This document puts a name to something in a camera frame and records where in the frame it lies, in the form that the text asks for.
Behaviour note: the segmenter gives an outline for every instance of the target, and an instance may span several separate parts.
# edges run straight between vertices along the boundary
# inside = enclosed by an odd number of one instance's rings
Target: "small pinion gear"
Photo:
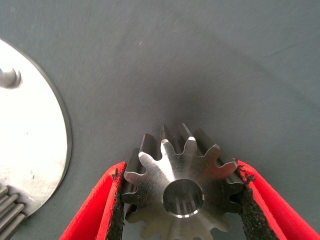
[[[131,204],[127,221],[146,223],[144,239],[160,234],[162,240],[212,240],[213,228],[227,232],[224,214],[241,210],[230,200],[244,187],[234,173],[237,163],[201,129],[192,134],[182,124],[171,137],[163,125],[161,138],[158,147],[145,134],[140,149],[133,151],[122,195]]]

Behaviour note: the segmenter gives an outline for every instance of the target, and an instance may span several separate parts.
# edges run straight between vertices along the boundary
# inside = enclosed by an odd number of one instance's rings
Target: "metal disc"
[[[69,119],[56,89],[0,39],[0,186],[19,194],[29,216],[57,189],[70,155]]]

